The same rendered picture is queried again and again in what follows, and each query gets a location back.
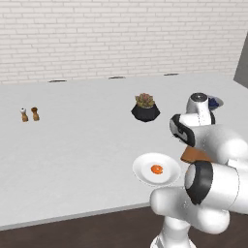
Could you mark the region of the white round plate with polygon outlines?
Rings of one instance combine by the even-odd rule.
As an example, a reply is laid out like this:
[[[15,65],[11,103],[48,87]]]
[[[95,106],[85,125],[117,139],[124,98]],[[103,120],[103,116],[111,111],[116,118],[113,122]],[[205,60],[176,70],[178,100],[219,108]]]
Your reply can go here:
[[[162,174],[151,171],[153,165],[163,167]],[[180,174],[181,168],[172,157],[161,153],[145,153],[134,161],[133,172],[137,179],[150,186],[167,186],[175,182]]]

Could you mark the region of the brown wooden cutting board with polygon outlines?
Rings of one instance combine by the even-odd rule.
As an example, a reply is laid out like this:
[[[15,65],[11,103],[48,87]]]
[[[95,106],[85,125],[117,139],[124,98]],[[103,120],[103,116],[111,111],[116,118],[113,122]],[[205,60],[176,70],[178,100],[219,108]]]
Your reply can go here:
[[[211,162],[210,157],[205,152],[191,146],[185,148],[180,160],[185,163],[193,163],[195,161]]]

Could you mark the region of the white bowl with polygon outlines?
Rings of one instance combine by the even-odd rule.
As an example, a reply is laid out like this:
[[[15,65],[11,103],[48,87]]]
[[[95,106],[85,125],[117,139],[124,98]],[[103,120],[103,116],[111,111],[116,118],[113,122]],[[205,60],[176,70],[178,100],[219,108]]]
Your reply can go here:
[[[221,107],[223,104],[224,104],[224,102],[220,99],[220,98],[218,98],[218,97],[214,97],[214,96],[209,96],[208,97],[208,99],[209,98],[214,98],[215,100],[216,100],[216,102],[219,104],[219,107]]]

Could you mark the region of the grey tall panel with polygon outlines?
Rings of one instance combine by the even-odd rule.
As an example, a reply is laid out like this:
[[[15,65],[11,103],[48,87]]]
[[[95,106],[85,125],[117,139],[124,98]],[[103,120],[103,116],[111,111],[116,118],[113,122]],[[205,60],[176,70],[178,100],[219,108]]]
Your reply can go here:
[[[248,33],[244,41],[233,80],[248,89]]]

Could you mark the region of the brown wooden shaker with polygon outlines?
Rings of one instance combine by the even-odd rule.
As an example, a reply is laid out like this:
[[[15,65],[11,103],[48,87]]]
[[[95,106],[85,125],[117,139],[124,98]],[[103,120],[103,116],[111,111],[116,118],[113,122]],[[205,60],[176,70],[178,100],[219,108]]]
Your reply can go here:
[[[36,107],[31,108],[31,111],[33,112],[33,119],[34,121],[39,121],[40,116],[38,114],[38,109]]]

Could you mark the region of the succulent in black pot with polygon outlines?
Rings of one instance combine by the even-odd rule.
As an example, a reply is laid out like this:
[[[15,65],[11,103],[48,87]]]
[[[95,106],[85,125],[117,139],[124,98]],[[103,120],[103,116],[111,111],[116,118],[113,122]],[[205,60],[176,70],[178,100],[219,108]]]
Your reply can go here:
[[[136,97],[136,104],[131,113],[137,120],[142,122],[153,121],[160,115],[153,97],[147,93],[141,93]]]

